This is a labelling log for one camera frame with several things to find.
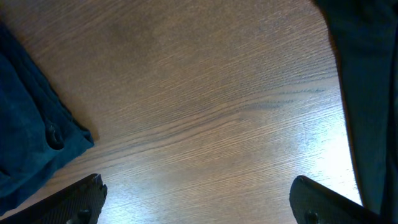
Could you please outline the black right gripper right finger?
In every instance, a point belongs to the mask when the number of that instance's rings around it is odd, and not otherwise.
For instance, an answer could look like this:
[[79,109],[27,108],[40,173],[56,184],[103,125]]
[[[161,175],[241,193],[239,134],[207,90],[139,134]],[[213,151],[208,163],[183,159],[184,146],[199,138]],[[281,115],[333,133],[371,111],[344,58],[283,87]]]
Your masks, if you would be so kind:
[[292,182],[289,202],[298,224],[387,223],[378,214],[304,175]]

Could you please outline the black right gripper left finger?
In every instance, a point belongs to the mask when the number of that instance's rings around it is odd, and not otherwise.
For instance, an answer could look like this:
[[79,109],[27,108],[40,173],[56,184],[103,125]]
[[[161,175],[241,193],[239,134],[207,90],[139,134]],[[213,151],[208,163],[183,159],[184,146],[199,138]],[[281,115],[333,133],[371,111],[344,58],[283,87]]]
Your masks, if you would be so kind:
[[1,224],[96,224],[107,193],[101,176],[91,174],[1,220]]

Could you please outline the dark navy blue shorts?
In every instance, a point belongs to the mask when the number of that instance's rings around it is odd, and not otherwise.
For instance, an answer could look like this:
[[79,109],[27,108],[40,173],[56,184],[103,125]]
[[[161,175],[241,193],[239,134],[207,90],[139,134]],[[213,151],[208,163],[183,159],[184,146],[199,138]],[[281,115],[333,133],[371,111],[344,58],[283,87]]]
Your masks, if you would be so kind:
[[93,147],[23,46],[1,25],[1,213]]

